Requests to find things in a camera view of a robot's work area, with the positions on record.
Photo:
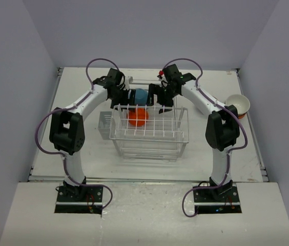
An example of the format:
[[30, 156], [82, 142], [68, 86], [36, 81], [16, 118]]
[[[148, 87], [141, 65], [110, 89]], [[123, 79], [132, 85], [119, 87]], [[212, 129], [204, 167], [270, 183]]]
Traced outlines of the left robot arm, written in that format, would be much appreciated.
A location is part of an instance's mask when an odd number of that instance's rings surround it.
[[84, 121], [101, 103], [111, 100], [115, 105], [132, 104], [135, 90], [133, 77], [111, 68], [106, 76], [95, 79], [90, 89], [67, 108], [56, 108], [51, 118], [49, 141], [61, 155], [65, 172], [64, 184], [75, 201], [86, 198], [86, 176], [81, 166], [80, 150], [85, 143]]

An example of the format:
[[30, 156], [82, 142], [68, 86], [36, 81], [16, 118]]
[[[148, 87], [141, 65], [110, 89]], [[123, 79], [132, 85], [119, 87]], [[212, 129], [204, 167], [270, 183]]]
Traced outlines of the blue plastic bowl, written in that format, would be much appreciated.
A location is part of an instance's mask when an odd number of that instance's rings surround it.
[[141, 88], [135, 89], [134, 105], [145, 106], [147, 104], [148, 91]]

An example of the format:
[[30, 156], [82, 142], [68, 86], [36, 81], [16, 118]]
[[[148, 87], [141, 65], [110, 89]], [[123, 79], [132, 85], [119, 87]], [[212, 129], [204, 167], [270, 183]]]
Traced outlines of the small orange plastic bowl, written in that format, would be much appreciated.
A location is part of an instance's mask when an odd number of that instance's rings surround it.
[[149, 114], [144, 108], [131, 109], [127, 116], [130, 125], [135, 127], [142, 127], [149, 119]]

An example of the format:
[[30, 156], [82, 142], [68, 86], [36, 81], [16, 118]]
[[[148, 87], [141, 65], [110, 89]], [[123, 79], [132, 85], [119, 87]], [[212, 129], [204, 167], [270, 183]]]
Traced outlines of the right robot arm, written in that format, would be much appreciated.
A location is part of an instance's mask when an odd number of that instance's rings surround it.
[[240, 135], [237, 109], [213, 100], [213, 96], [200, 88], [200, 76], [182, 74], [175, 64], [164, 67], [157, 77], [160, 84], [149, 84], [148, 87], [148, 106], [154, 104], [154, 96], [157, 96], [157, 103], [163, 107], [159, 113], [163, 113], [173, 107], [174, 97], [180, 95], [207, 117], [205, 138], [213, 151], [213, 169], [206, 193], [214, 201], [223, 200], [233, 185], [231, 154]]

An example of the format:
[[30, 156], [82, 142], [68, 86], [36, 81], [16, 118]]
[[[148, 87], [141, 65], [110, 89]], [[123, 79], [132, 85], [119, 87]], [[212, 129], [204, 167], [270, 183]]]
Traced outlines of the large orange ceramic bowl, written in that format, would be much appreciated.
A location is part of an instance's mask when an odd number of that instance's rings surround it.
[[239, 115], [238, 115], [238, 119], [243, 119], [245, 116], [246, 116], [245, 113], [244, 113], [244, 114], [239, 114]]

